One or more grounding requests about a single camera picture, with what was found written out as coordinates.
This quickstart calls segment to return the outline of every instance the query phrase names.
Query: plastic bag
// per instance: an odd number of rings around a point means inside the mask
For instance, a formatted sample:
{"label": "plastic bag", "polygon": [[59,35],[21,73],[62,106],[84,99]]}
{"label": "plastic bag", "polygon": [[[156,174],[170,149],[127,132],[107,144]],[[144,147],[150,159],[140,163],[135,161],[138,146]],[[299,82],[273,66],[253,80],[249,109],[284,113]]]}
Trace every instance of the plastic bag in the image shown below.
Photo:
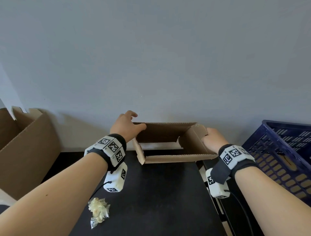
{"label": "plastic bag", "polygon": [[106,218],[109,218],[109,207],[105,199],[93,198],[88,202],[89,210],[93,213],[91,218],[91,228],[94,228],[98,223],[103,222]]}

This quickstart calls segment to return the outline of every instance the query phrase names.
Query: blue plastic crate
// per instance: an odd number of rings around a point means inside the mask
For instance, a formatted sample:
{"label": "blue plastic crate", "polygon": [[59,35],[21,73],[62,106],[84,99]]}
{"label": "blue plastic crate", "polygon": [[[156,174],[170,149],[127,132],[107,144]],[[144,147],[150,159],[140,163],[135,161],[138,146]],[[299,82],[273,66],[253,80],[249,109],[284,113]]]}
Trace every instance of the blue plastic crate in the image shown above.
{"label": "blue plastic crate", "polygon": [[311,125],[263,120],[243,148],[266,175],[311,206]]}

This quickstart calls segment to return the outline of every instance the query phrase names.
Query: wire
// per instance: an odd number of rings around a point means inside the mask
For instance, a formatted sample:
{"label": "wire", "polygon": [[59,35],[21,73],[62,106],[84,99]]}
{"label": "wire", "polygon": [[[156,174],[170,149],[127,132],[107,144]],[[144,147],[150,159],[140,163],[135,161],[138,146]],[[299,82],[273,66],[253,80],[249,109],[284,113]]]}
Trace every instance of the wire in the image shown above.
{"label": "wire", "polygon": [[95,193],[97,193],[97,191],[98,191],[102,186],[104,186],[105,184],[111,184],[111,183],[112,183],[112,181],[108,181],[108,182],[106,182],[106,183],[103,183],[98,189],[96,189],[96,191],[92,194],[92,196],[90,197],[89,200],[91,200],[91,198],[95,195]]}
{"label": "wire", "polygon": [[230,192],[229,190],[225,190],[225,192],[231,193],[231,194],[235,197],[235,199],[238,201],[238,203],[241,205],[241,207],[242,207],[242,209],[243,209],[243,211],[244,211],[244,214],[245,214],[245,216],[246,216],[246,219],[247,219],[249,228],[250,228],[250,230],[251,230],[251,236],[254,236],[253,229],[252,229],[252,226],[251,226],[251,222],[249,221],[248,215],[247,215],[247,213],[246,213],[244,207],[242,206],[241,202],[239,201],[239,199],[237,198],[237,196],[233,194],[233,192]]}

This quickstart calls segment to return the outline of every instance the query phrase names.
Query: person's left arm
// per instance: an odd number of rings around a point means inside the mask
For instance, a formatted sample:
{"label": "person's left arm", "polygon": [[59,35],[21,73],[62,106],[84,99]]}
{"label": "person's left arm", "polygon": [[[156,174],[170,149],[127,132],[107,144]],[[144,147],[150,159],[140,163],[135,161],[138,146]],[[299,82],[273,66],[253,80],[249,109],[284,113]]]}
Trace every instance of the person's left arm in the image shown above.
{"label": "person's left arm", "polygon": [[[110,133],[128,142],[146,129],[134,125],[132,116],[137,114],[121,114]],[[87,154],[0,214],[0,235],[68,235],[107,168],[100,155]]]}

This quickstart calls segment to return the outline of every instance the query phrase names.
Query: cardboard box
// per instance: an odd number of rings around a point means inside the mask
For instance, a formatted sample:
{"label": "cardboard box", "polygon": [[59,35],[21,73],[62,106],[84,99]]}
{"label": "cardboard box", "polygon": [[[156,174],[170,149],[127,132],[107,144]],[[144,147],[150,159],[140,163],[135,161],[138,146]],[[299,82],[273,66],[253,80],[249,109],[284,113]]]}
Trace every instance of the cardboard box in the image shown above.
{"label": "cardboard box", "polygon": [[[199,160],[214,159],[218,155],[207,149],[201,138],[207,135],[203,125],[196,122],[190,123],[145,123],[146,130],[142,131],[133,139],[133,146],[139,162],[146,163],[169,163],[169,162],[192,162]],[[185,150],[185,155],[159,155],[145,156],[139,143],[162,143],[179,142]]]}
{"label": "cardboard box", "polygon": [[42,182],[61,147],[47,114],[12,110],[16,120],[0,109],[0,189],[18,200]]}

